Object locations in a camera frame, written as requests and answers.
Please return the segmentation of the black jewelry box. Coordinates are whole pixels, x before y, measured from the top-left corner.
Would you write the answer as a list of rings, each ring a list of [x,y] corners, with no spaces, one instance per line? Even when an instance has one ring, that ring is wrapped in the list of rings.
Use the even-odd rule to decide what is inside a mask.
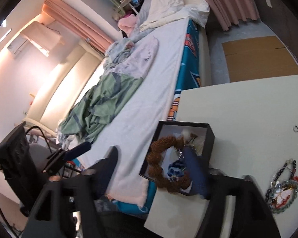
[[[172,182],[167,176],[168,166],[177,160],[184,162],[182,150],[185,146],[191,146],[208,172],[214,140],[209,124],[160,121],[139,175],[170,193],[192,196],[192,181],[187,167],[184,177]]]

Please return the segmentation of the blue stitch charm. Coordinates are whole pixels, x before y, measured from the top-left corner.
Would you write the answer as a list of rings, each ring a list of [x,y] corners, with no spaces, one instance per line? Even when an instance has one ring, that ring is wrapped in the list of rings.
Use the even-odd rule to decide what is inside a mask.
[[[186,170],[186,165],[182,161],[175,161],[168,166],[167,176],[170,181],[178,181],[180,178],[184,177]]]

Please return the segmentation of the green striped cloth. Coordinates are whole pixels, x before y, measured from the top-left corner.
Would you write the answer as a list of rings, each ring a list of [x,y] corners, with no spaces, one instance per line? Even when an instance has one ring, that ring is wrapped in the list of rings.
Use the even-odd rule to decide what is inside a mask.
[[[79,141],[96,141],[100,132],[109,125],[134,95],[143,82],[126,74],[109,73],[89,89],[58,125],[60,143],[74,135]]]

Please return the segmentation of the white printed shirt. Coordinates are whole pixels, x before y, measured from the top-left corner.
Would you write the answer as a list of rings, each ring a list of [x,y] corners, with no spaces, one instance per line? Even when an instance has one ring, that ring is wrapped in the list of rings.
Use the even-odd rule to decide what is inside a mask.
[[[144,79],[156,58],[158,49],[159,41],[152,36],[140,44],[124,62],[119,63],[108,73],[124,74],[136,79]]]

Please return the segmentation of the cardboard sheet on floor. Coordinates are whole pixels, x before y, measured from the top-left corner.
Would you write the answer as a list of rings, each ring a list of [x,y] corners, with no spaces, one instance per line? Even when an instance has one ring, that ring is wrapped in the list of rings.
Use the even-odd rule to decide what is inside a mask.
[[[222,44],[231,82],[298,75],[298,65],[276,36]]]

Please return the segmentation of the left pink curtain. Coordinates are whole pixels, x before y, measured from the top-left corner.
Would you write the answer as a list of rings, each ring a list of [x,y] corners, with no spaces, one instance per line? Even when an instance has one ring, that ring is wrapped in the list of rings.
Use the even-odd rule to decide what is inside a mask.
[[[102,53],[113,44],[96,24],[62,0],[45,0],[42,10]]]

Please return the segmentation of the pink curtain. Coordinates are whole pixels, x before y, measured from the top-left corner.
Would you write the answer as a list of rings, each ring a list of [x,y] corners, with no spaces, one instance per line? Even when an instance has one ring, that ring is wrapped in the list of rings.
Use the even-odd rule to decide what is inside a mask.
[[[228,31],[232,25],[248,19],[259,20],[260,15],[254,0],[205,0],[223,31]]]
[[[113,44],[96,24],[62,0],[45,0],[42,10],[102,53]]]

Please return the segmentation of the pink plush toy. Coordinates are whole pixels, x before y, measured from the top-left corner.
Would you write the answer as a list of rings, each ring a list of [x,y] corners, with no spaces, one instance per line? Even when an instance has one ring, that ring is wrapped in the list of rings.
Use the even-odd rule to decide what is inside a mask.
[[[138,17],[134,14],[130,14],[127,17],[121,18],[118,21],[118,28],[126,33],[127,36],[133,32],[135,25],[137,23]]]

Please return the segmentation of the bed with white blanket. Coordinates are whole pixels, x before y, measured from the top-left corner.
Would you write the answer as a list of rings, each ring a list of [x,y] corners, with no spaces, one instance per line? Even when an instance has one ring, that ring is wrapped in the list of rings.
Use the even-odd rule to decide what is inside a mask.
[[[155,185],[141,177],[140,169],[161,120],[174,121],[184,90],[210,84],[210,63],[204,28],[189,18],[148,30],[136,43],[149,50],[159,43],[155,59],[141,86],[111,123],[100,132],[92,148],[79,161],[89,167],[110,146],[121,150],[116,174],[107,194],[121,212],[146,214],[152,205]],[[58,124],[102,75],[101,56],[81,41],[48,76],[24,119],[55,136]]]

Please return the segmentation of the white duvet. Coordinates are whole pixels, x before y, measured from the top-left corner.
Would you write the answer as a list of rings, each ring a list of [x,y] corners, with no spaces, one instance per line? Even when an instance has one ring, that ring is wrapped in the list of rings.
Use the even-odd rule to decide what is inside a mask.
[[[129,36],[185,18],[206,27],[209,14],[210,6],[206,0],[144,0]]]

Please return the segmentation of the wall air conditioner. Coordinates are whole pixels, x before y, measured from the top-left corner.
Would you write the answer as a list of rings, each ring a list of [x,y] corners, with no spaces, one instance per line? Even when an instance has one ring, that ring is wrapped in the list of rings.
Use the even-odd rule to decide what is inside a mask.
[[[29,43],[28,39],[22,35],[18,35],[8,46],[7,49],[11,53],[13,58],[18,57],[18,55],[24,50],[24,48]]]

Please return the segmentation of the white wall socket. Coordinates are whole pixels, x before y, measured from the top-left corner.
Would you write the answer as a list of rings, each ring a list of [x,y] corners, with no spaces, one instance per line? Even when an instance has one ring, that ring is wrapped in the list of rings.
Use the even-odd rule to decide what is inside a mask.
[[[266,1],[266,5],[268,7],[273,8],[270,0],[265,0],[265,1]]]

